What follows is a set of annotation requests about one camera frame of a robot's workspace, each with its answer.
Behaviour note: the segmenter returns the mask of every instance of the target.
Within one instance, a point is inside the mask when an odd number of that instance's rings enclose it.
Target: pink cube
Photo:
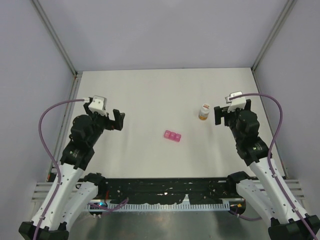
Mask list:
[[[176,142],[180,142],[180,139],[181,139],[181,134],[176,134],[175,135],[175,138],[174,138],[174,140],[176,141]]]
[[[170,140],[175,140],[175,138],[176,138],[176,133],[172,131],[172,132],[170,133],[169,139],[170,139]]]
[[[169,136],[170,136],[170,133],[171,133],[171,131],[169,131],[169,130],[166,130],[165,132],[164,132],[164,138],[165,139],[168,139],[169,138]]]

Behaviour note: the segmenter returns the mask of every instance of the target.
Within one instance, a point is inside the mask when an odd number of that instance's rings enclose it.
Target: small bottle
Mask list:
[[[210,113],[210,105],[205,103],[200,108],[199,118],[201,120],[206,120],[209,116],[209,113]]]

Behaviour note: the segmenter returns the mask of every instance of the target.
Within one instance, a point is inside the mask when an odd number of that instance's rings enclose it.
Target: white wall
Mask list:
[[[287,0],[40,0],[77,70],[251,67]]]
[[[261,92],[282,104],[278,151],[298,178],[313,213],[320,215],[320,1],[297,1],[256,72]],[[276,128],[277,107],[265,101]]]
[[[38,120],[65,100],[72,74],[27,0],[0,1],[0,239],[21,239],[18,228],[37,181],[50,160],[38,136]],[[63,108],[48,114],[43,134],[52,150]]]

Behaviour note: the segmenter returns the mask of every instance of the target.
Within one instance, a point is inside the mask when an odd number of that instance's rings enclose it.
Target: metal floor panel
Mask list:
[[[244,215],[258,216],[251,207]],[[226,211],[114,212],[95,219],[85,213],[74,223],[69,236],[69,240],[257,239],[270,239],[262,220],[249,222]]]

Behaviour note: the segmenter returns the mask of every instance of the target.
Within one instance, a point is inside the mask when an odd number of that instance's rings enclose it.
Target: metal frame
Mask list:
[[[275,21],[271,32],[269,33],[268,37],[266,38],[258,56],[256,57],[254,64],[252,66],[252,71],[256,71],[257,67],[259,66],[261,60],[266,55],[266,52],[276,39],[278,33],[280,32],[282,26],[284,25],[285,21],[287,20],[289,14],[291,13],[292,9],[294,8],[297,0],[287,0],[286,4],[284,5],[284,8],[282,9],[279,17]]]
[[[257,189],[259,189],[265,196],[267,195],[263,185],[260,183],[259,180],[252,180]],[[305,196],[302,192],[300,183],[298,180],[292,180],[292,179],[286,179],[284,180],[285,183],[288,185],[290,191],[295,196],[295,198],[301,202],[305,199]],[[49,193],[49,190],[51,189],[51,186],[53,185],[52,182],[38,182],[33,196],[32,196],[32,203],[36,204],[36,208],[40,207],[40,203],[42,203],[47,194]],[[69,196],[69,199],[71,199],[76,193],[77,189],[74,186],[72,189],[72,192]],[[224,198],[222,199],[222,203],[217,204],[190,204],[190,200],[188,195],[185,196],[182,203],[180,204],[128,204],[123,209],[118,210],[119,212],[162,212],[162,211],[228,211],[230,210],[230,205],[232,202],[241,202],[243,201],[243,198],[238,197],[232,197],[232,198]],[[103,203],[104,199],[93,199],[90,201],[91,203]],[[110,200],[107,201],[109,208],[113,208],[116,206],[116,204],[113,204],[110,202]],[[86,207],[83,209],[84,211],[90,211],[90,212],[101,212],[99,209],[92,209],[90,207]]]
[[[44,11],[41,3],[39,2],[39,0],[30,0],[30,2],[32,3],[34,9],[36,10],[39,18],[41,19],[43,25],[45,26],[45,28],[47,29],[49,35],[51,36],[53,42],[55,43],[55,45],[57,46],[59,52],[61,53],[65,63],[68,65],[70,71],[72,72],[73,76],[77,75],[77,71],[70,59],[70,57],[68,56],[68,53],[66,51],[66,49],[64,48],[63,44],[61,43],[54,27],[52,26],[46,12]]]
[[[82,78],[82,72],[78,73],[76,75],[76,77],[73,79],[72,82],[72,86],[69,92],[69,96],[68,96],[68,100],[74,99],[78,93],[79,90],[79,85],[80,85],[80,81]],[[65,111],[64,111],[64,115],[63,115],[63,119],[60,125],[60,131],[58,134],[58,138],[54,147],[54,151],[53,151],[53,157],[54,159],[59,159],[59,157],[61,156],[61,149],[65,143],[65,136],[68,130],[68,126],[70,124],[70,117],[71,117],[71,112],[73,111],[73,107],[74,105],[72,103],[67,103],[66,107],[65,107]],[[47,172],[47,176],[49,177],[51,173],[56,173],[57,170],[55,169],[55,167],[53,166],[53,164],[50,164],[49,170]]]

